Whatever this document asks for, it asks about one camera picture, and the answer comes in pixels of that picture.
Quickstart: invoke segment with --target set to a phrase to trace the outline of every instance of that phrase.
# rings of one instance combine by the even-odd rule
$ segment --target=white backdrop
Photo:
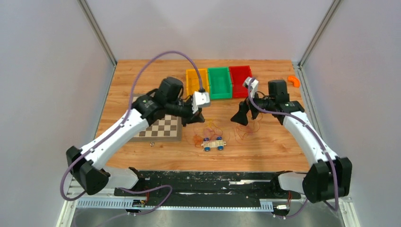
[[[326,142],[353,164],[363,227],[400,226],[401,2],[345,0],[305,66]]]
[[[332,0],[87,0],[117,59],[298,61]]]
[[[0,226],[53,227],[65,151],[94,136],[113,66],[79,4],[0,3]]]

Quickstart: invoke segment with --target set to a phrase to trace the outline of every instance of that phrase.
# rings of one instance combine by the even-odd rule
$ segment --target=chessboard
[[[134,94],[134,101],[141,95]],[[183,126],[181,118],[166,114],[166,116],[155,121],[146,130],[135,135],[130,142],[157,142],[157,141],[180,141]]]

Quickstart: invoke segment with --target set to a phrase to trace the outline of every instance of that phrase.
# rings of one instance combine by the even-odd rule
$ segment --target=wooden tabletop
[[[108,93],[97,135],[119,119],[128,107],[129,92],[138,71],[146,60],[119,61]],[[267,82],[295,75],[291,61],[197,60],[198,68],[251,66],[259,80],[259,91],[267,94]],[[158,88],[162,79],[173,76],[185,84],[185,70],[192,66],[186,60],[159,60],[141,76],[134,93]],[[302,98],[298,88],[287,83],[291,100]],[[128,142],[107,163],[108,166],[139,170],[200,171],[307,171],[307,160],[291,134],[270,114],[259,114],[248,126],[230,121],[238,111],[241,99],[212,100],[203,109],[205,123],[183,128],[178,142]],[[227,142],[224,150],[205,152],[200,147],[203,137],[221,135]]]

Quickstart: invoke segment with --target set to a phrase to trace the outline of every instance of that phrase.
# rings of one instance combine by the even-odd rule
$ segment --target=toy car
[[[203,146],[203,149],[205,151],[210,151],[211,148],[217,148],[218,150],[224,149],[224,146],[227,145],[225,141],[223,141],[223,138],[221,136],[217,137],[216,140],[210,140],[209,138],[204,138],[203,143],[201,146]]]

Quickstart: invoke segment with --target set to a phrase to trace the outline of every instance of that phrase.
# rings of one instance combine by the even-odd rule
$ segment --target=plastic bin
[[[208,69],[198,69],[202,78],[203,88],[210,93],[210,85],[208,78]],[[194,91],[199,91],[199,79],[194,69],[186,70],[186,92],[187,96],[193,94]]]
[[[233,84],[228,67],[208,68],[208,75],[211,99],[233,97]]]
[[[231,66],[230,70],[231,82],[233,83],[233,98],[248,97],[248,90],[243,86],[244,81],[248,77],[252,77],[251,67],[246,66]]]

